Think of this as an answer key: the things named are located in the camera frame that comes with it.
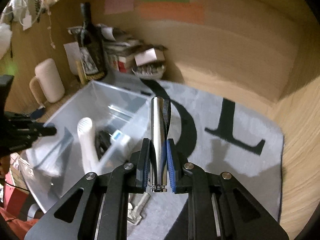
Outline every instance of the red object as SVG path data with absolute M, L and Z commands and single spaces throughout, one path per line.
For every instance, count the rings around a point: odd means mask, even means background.
M 10 172 L 6 174 L 5 180 L 6 182 L 14 185 Z M 4 209 L 14 217 L 18 217 L 22 205 L 26 201 L 27 197 L 28 194 L 23 192 L 22 190 L 12 187 L 6 183 L 4 184 Z
M 123 62 L 118 61 L 118 68 L 120 72 L 127 73 L 127 70 L 125 69 Z
M 26 222 L 21 221 L 20 219 L 16 219 L 13 215 L 11 215 L 9 212 L 2 209 L 1 207 L 0 214 L 3 216 L 8 226 L 20 240 L 23 240 L 30 228 L 39 221 L 38 219 L 31 219 Z

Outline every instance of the white mug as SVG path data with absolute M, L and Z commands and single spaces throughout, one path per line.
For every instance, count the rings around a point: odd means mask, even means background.
M 52 58 L 46 59 L 36 66 L 35 74 L 36 76 L 31 79 L 29 87 L 38 104 L 42 105 L 43 103 L 36 92 L 36 81 L 39 82 L 48 102 L 55 103 L 63 97 L 65 89 L 59 76 L 56 64 Z

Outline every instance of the metal screw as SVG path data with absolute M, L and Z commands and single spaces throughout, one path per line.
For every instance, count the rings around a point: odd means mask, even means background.
M 131 170 L 133 168 L 133 164 L 132 163 L 126 163 L 124 166 L 123 166 L 126 170 Z
M 96 177 L 96 174 L 94 172 L 89 172 L 85 175 L 85 178 L 87 180 L 94 179 L 95 177 Z
M 184 167 L 185 167 L 187 170 L 191 170 L 191 169 L 194 168 L 194 165 L 193 165 L 193 163 L 186 163 L 186 164 L 184 165 Z
M 224 173 L 222 173 L 222 177 L 223 177 L 224 179 L 231 179 L 231 178 L 232 178 L 232 175 L 231 175 L 231 173 L 229 173 L 229 172 L 224 172 Z

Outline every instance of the pink sticky note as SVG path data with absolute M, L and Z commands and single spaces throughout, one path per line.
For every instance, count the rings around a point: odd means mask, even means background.
M 134 10 L 134 0 L 105 0 L 104 14 L 116 14 Z

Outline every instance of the dark glass bottle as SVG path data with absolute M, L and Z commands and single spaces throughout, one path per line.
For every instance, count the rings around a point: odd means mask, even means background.
M 90 3 L 81 4 L 81 14 L 84 22 L 78 43 L 84 73 L 87 80 L 99 80 L 105 77 L 107 69 L 101 35 L 91 22 Z

